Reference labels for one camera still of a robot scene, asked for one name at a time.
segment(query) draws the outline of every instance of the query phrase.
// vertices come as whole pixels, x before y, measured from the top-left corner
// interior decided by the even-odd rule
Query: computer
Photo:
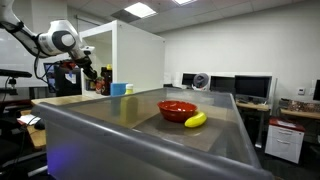
[[[49,92],[56,93],[54,67],[58,65],[55,63],[43,63],[43,66],[44,66],[44,71],[46,72]]]
[[[317,80],[316,88],[314,89],[313,100],[320,101],[320,80]]]
[[[237,97],[245,100],[267,100],[271,86],[271,76],[235,76]]]
[[[81,69],[54,66],[56,96],[81,95]]]
[[[186,85],[188,87],[191,87],[193,84],[193,79],[196,76],[196,74],[187,74],[183,73],[182,76],[182,85]]]
[[[210,91],[234,93],[234,77],[211,76]]]

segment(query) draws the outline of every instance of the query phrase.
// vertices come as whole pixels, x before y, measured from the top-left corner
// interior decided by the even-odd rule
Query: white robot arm
[[[94,47],[81,43],[69,21],[53,21],[47,33],[35,34],[15,16],[12,11],[13,2],[14,0],[0,0],[0,28],[11,33],[35,57],[47,58],[68,53],[90,79],[96,79],[97,72],[92,69],[89,58]]]

